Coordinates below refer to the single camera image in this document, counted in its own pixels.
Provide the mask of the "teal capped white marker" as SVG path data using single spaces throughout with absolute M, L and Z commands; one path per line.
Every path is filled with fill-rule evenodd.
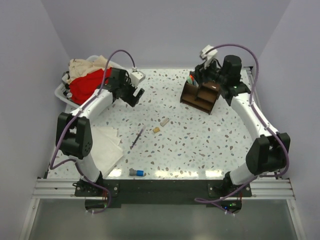
M 196 81 L 196 79 L 194 77 L 192 77 L 192 84 L 196 87 L 199 86 L 198 82 Z

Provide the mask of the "beige eraser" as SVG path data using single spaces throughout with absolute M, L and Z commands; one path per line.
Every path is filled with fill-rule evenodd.
M 163 127 L 163 126 L 165 126 L 168 122 L 169 122 L 169 118 L 165 118 L 161 123 L 160 123 L 160 125 Z

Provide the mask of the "grey blue cylinder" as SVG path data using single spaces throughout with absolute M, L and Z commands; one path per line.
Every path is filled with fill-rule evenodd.
M 131 168 L 129 170 L 129 176 L 132 176 L 132 177 L 144 177 L 145 173 L 144 173 L 143 170 L 135 170 L 135 169 Z

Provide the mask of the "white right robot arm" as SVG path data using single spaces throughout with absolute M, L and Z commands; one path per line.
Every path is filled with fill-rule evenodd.
M 227 55 L 222 65 L 208 53 L 202 53 L 200 58 L 203 63 L 195 67 L 195 81 L 199 85 L 213 82 L 220 86 L 220 95 L 241 118 L 253 141 L 245 162 L 224 176 L 223 192 L 233 197 L 241 190 L 240 185 L 258 176 L 287 171 L 291 139 L 273 127 L 258 108 L 251 88 L 241 81 L 242 60 L 238 56 Z

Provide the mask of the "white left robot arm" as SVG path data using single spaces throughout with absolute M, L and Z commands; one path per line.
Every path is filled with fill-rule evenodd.
M 99 196 L 104 190 L 104 184 L 98 180 L 101 172 L 91 155 L 91 122 L 117 99 L 134 107 L 144 93 L 144 89 L 138 88 L 138 85 L 145 78 L 146 75 L 136 68 L 132 72 L 109 68 L 103 74 L 103 81 L 82 105 L 70 113 L 62 112 L 57 118 L 55 150 L 49 169 L 59 167 L 54 162 L 58 152 L 62 152 L 69 157 L 68 161 L 75 163 L 83 180 L 87 182 L 86 191 L 92 196 Z

